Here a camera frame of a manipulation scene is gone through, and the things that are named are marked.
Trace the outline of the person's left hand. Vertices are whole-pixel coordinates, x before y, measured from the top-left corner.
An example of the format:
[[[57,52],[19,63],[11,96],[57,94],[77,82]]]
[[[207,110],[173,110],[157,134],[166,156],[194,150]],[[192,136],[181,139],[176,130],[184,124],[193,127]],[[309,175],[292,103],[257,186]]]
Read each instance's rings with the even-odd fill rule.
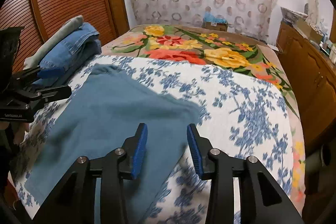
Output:
[[[1,130],[5,130],[9,126],[9,122],[0,122]],[[17,129],[14,131],[13,143],[19,145],[25,138],[25,133],[30,131],[29,123],[20,123]]]

